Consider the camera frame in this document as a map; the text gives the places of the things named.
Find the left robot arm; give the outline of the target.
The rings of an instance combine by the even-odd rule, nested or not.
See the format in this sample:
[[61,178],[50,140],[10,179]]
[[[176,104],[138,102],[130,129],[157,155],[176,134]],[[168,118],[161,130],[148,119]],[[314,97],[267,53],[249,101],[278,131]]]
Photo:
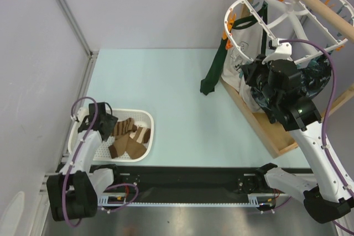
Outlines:
[[100,145],[108,140],[118,121],[106,102],[88,106],[88,115],[77,129],[77,141],[68,161],[59,173],[49,176],[46,189],[53,220],[66,221],[94,217],[98,209],[98,196],[105,189],[115,192],[121,188],[122,179],[114,174],[114,167],[99,168],[90,175],[91,165]]

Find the brown striped sock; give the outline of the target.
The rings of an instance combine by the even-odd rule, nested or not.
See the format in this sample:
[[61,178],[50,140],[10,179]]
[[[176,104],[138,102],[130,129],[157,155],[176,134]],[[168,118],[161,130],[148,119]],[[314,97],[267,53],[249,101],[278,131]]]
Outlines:
[[150,128],[137,126],[133,118],[128,118],[117,122],[111,135],[118,139],[127,134],[136,142],[146,144],[150,140],[151,132]]

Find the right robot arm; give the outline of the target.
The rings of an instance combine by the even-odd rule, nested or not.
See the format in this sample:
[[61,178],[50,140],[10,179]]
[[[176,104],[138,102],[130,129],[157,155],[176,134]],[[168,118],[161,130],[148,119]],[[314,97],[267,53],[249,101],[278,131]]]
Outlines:
[[242,66],[245,83],[265,98],[272,116],[302,150],[315,181],[290,174],[274,164],[258,169],[255,186],[261,192],[285,192],[303,203],[318,223],[337,220],[353,209],[353,180],[340,163],[323,133],[324,120],[301,87],[301,72],[289,60],[263,64],[256,60]]

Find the brown socks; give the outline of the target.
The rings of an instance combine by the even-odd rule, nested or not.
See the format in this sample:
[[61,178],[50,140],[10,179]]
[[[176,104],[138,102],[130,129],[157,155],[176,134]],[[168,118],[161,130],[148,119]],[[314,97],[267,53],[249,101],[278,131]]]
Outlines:
[[134,139],[129,134],[125,134],[117,138],[111,146],[108,147],[111,158],[117,158],[127,153],[131,159],[139,159],[142,157],[147,149],[146,147]]

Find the white round clip hanger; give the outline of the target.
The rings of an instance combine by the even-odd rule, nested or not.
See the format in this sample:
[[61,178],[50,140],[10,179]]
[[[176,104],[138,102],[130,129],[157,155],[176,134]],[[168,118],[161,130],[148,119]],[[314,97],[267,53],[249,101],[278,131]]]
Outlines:
[[[298,12],[298,11],[301,11],[301,10],[304,10],[303,9],[303,7],[306,5],[305,3],[303,3],[301,0],[284,0],[284,1],[281,1],[281,2],[278,2],[278,0],[264,0],[265,1],[265,3],[267,4],[267,6],[268,6],[268,8],[269,9],[273,9],[273,10],[275,10],[278,14],[279,14],[279,17],[281,16],[281,15],[284,15],[285,14],[285,11],[290,11],[290,16],[289,17],[287,17],[286,19],[284,19],[281,23],[279,23],[278,25],[276,25],[276,26],[274,26],[274,28],[276,28],[277,26],[279,26],[279,25],[281,25],[281,24],[285,24],[285,23],[287,23],[292,29],[293,29],[293,31],[295,30],[295,27],[291,24],[291,21],[292,22],[295,22],[297,25],[299,25],[300,27],[300,31],[303,33],[305,33],[305,30],[304,30],[304,28],[303,28],[303,25],[301,24],[301,22],[300,22],[300,18],[301,17],[307,17],[307,16],[298,16],[297,14],[295,14],[295,16],[294,16],[294,13],[292,12],[292,11],[295,11],[295,12]],[[239,5],[242,5],[242,3],[240,3],[239,1],[238,1],[238,5],[236,5],[236,6],[234,6],[234,9],[237,7],[237,6],[239,6]],[[313,14],[313,15],[315,15],[316,17],[317,17],[317,19],[318,19],[318,17],[321,17],[322,19],[323,19],[323,17],[321,16],[321,15],[319,15],[317,12],[314,12],[312,9],[310,9],[309,8],[309,10],[311,10],[311,13],[310,13],[310,15],[311,14]],[[224,31],[226,32],[226,33],[229,33],[230,31],[229,31],[229,29],[228,29],[228,25],[231,23],[231,24],[233,24],[233,22],[235,21],[235,18],[236,18],[236,15],[234,14],[234,12],[231,12],[231,13],[229,13],[229,17],[228,16],[225,16],[225,18],[224,18]],[[269,22],[269,23],[266,23],[264,20],[263,20],[263,18],[261,18],[260,19],[260,21],[261,21],[261,23],[258,23],[260,26],[262,26],[262,25],[268,25],[268,26],[270,26],[270,23],[271,22]],[[305,63],[305,62],[308,62],[308,61],[310,61],[310,60],[312,60],[312,59],[314,59],[314,58],[316,58],[316,57],[319,57],[319,56],[321,56],[322,54],[323,54],[323,52],[325,51],[325,52],[327,52],[327,53],[330,53],[331,51],[326,51],[325,49],[326,48],[328,48],[329,46],[332,46],[333,44],[334,44],[334,42],[331,40],[331,38],[329,39],[328,38],[328,35],[325,35],[324,34],[324,32],[323,32],[323,28],[322,27],[319,27],[319,24],[318,23],[316,23],[316,22],[314,22],[314,21],[312,21],[315,25],[316,25],[316,27],[318,28],[318,30],[320,31],[320,34],[322,34],[322,35],[324,35],[327,39],[328,39],[328,41],[329,41],[329,44],[327,45],[327,47],[325,47],[325,48],[323,48],[322,50],[320,50],[320,49],[318,49],[318,48],[316,48],[315,46],[313,46],[313,45],[311,45],[311,44],[309,44],[309,42],[310,42],[310,40],[308,39],[308,37],[307,37],[307,35],[306,35],[306,33],[305,33],[305,36],[302,36],[302,37],[300,37],[299,35],[299,33],[298,33],[298,36],[296,36],[296,34],[295,34],[295,36],[296,36],[296,39],[297,40],[302,40],[300,43],[301,43],[301,46],[303,47],[303,49],[306,51],[306,54],[303,56],[303,57],[301,57],[301,58],[299,58],[299,59],[294,59],[294,58],[292,58],[292,60],[293,60],[293,62],[295,62],[295,64],[303,64],[303,63]],[[273,29],[274,28],[272,28],[270,31],[274,34],[274,37],[275,38],[281,38],[281,37],[278,37],[278,36],[276,36],[275,35],[275,33],[273,32]],[[335,37],[335,36],[333,36],[331,33],[331,35],[335,38],[335,39],[344,39],[345,37],[338,31],[338,33],[339,33],[339,35],[340,36],[338,36],[338,37]],[[266,32],[266,39],[267,40],[272,40],[272,39],[275,39],[275,38],[271,38],[270,36],[269,36],[270,34],[267,34],[267,32]]]

